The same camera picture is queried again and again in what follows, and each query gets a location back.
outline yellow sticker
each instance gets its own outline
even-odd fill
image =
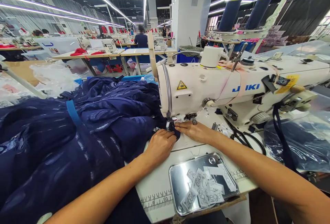
[[[286,86],[282,86],[280,89],[278,89],[275,94],[286,93],[287,91],[289,91],[291,87],[297,84],[299,76],[299,74],[286,76],[287,79],[290,79],[290,82]]]
[[[188,87],[186,87],[185,83],[180,81],[177,90],[183,90],[183,89],[188,89]]]
[[[227,67],[224,66],[217,66],[217,67],[204,67],[202,65],[200,65],[202,68],[206,69],[206,70],[221,70],[221,69],[228,69]]]

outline juki logo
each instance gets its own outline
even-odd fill
[[[259,89],[259,87],[260,87],[260,84],[247,85],[245,87],[245,90],[257,90],[257,89]],[[238,86],[237,89],[234,88],[232,92],[238,92],[238,91],[240,91],[240,89],[241,89],[241,86]]]

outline left hand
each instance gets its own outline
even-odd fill
[[[170,155],[176,136],[174,132],[166,131],[165,129],[158,130],[152,137],[147,147],[147,150],[143,153],[148,162],[151,163],[151,167],[154,169],[163,163]]]

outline yellow warning triangle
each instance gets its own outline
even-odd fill
[[[182,90],[182,89],[187,89],[188,87],[186,87],[185,83],[183,83],[183,81],[180,81],[177,90]]]

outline industrial sewing machine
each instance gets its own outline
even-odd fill
[[[308,110],[317,96],[310,90],[330,79],[330,65],[319,61],[278,55],[257,61],[238,56],[229,69],[218,66],[222,53],[223,48],[207,46],[200,63],[174,64],[169,53],[166,63],[157,66],[152,60],[161,112],[169,122],[183,114],[197,124],[202,108],[216,106],[236,127],[262,124],[281,101],[283,111]]]

